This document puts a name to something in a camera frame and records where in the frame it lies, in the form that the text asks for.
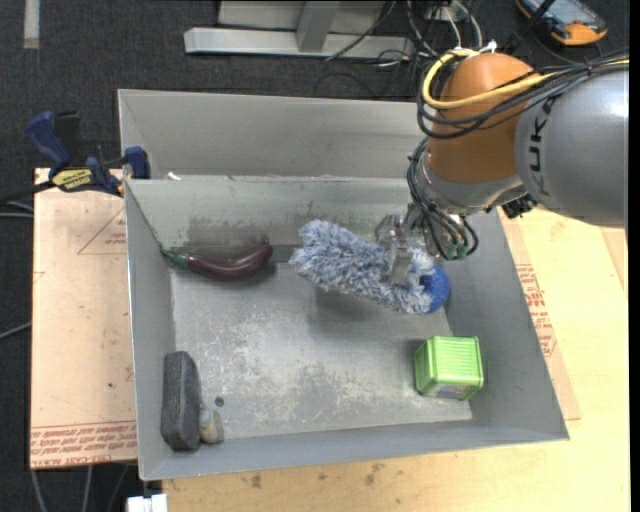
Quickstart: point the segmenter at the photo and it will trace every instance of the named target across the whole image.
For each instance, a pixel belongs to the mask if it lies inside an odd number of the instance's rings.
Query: gray sponge
[[[164,359],[162,437],[175,451],[194,451],[200,446],[200,376],[185,351]]]

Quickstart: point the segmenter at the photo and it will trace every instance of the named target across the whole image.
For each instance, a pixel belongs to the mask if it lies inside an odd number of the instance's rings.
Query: gray tray
[[[567,438],[495,215],[471,219],[480,248],[445,265],[451,297],[426,317],[323,292],[286,263],[308,220],[371,238],[385,214],[403,211],[406,158],[420,138],[415,106],[119,97],[123,148],[142,145],[152,162],[152,179],[126,188],[143,479]],[[274,263],[244,283],[174,270],[159,251],[239,251],[256,234],[276,247]],[[433,334],[480,338],[485,386],[470,402],[415,391],[413,351]],[[198,365],[203,397],[222,417],[220,445],[174,453],[160,435],[163,358],[175,350]]]

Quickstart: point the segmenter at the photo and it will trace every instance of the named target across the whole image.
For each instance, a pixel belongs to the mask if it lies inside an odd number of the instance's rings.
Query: orange device
[[[531,18],[541,0],[515,0],[518,8]],[[579,0],[555,0],[543,15],[541,24],[550,35],[565,46],[595,43],[607,34],[607,24],[598,14]]]

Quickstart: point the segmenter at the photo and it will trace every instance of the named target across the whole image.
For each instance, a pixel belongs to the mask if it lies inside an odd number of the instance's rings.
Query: eggplant
[[[164,249],[161,249],[161,252],[179,268],[197,272],[217,281],[242,281],[254,276],[266,265],[273,254],[273,247],[261,244],[246,253],[226,259]]]

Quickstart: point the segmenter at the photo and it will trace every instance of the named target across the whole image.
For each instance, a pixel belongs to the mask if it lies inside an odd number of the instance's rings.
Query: metal stand
[[[383,4],[223,2],[219,23],[228,25],[188,30],[184,34],[185,50],[186,53],[330,57],[373,25]],[[250,28],[231,28],[231,25]],[[411,51],[410,45],[403,37],[367,36],[341,57],[371,59],[383,52],[407,53]]]

